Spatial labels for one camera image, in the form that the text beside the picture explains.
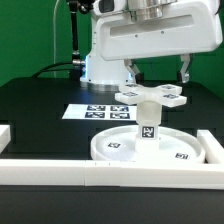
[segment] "round white tray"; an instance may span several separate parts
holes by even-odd
[[[137,125],[111,128],[100,132],[91,141],[93,160],[162,161],[203,163],[205,152],[198,140],[184,132],[159,127],[159,149],[147,153],[135,151]]]

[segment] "black tabletop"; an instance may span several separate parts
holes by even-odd
[[[156,86],[164,82],[145,82]],[[186,105],[163,108],[162,126],[196,135],[209,129],[224,144],[224,102],[197,83],[183,85]],[[68,79],[14,79],[0,88],[0,124],[10,124],[7,158],[91,159],[92,137],[126,121],[63,120],[68,104],[119,104],[114,93],[81,89]],[[215,190],[0,186],[0,223],[223,223]]]

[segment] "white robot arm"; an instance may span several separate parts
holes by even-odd
[[[222,42],[220,0],[97,0],[97,46],[105,60],[181,55],[183,82],[192,53]]]

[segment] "white block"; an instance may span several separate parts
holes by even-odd
[[[224,189],[224,166],[122,163],[122,187]]]
[[[8,145],[10,140],[11,140],[10,126],[9,125],[0,125],[0,153]]]
[[[85,161],[0,160],[0,185],[84,185]]]
[[[121,165],[116,161],[86,161],[86,186],[120,186]]]
[[[208,163],[224,164],[224,149],[208,130],[198,130],[197,139],[206,152]]]

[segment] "green wall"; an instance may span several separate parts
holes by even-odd
[[[53,63],[53,11],[56,0],[8,1],[0,7],[0,85],[16,77],[31,76]],[[224,26],[224,10],[220,14]],[[90,50],[89,15],[79,15],[79,45],[84,57]],[[61,0],[57,14],[57,61],[71,59],[70,14]],[[176,79],[178,56],[138,60],[147,79]],[[67,77],[58,72],[58,77]],[[202,83],[224,99],[224,44],[214,52],[196,54],[191,80]]]

